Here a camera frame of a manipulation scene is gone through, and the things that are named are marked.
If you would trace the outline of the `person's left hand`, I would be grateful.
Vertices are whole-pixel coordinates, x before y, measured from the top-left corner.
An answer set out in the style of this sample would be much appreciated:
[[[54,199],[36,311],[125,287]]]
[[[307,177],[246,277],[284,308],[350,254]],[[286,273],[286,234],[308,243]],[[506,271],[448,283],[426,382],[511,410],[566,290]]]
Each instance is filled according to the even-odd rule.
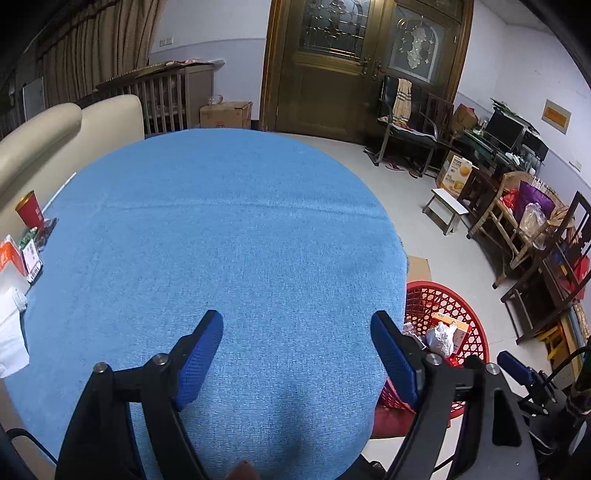
[[[226,480],[259,480],[259,472],[247,461],[242,461],[235,466]]]

